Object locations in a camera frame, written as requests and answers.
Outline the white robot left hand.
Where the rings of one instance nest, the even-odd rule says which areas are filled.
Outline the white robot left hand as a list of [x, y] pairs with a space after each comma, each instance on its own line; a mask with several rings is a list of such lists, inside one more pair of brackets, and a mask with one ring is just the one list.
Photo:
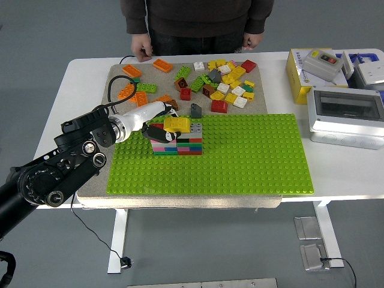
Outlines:
[[160, 143], [170, 143], [181, 136], [181, 132], [168, 132], [164, 129], [153, 125], [148, 125], [147, 122], [157, 117], [159, 114], [166, 112], [173, 117], [177, 117], [174, 108], [165, 102], [155, 101], [144, 106], [135, 108], [134, 110], [119, 115], [120, 121], [120, 137], [119, 142], [127, 140], [133, 131], [140, 131], [144, 138], [154, 140]]

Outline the person's right hand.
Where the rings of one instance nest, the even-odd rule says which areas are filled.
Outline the person's right hand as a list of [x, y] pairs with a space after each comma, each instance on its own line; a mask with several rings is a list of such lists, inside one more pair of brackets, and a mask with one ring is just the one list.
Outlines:
[[151, 60], [153, 49], [149, 34], [133, 34], [131, 40], [131, 51], [139, 62]]

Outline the person's left hand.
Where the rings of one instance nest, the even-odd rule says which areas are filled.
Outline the person's left hand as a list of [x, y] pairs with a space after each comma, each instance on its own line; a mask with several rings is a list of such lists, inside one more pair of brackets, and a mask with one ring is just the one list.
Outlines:
[[261, 34], [249, 34], [244, 33], [242, 48], [244, 50], [253, 50], [256, 48], [263, 40], [264, 33]]

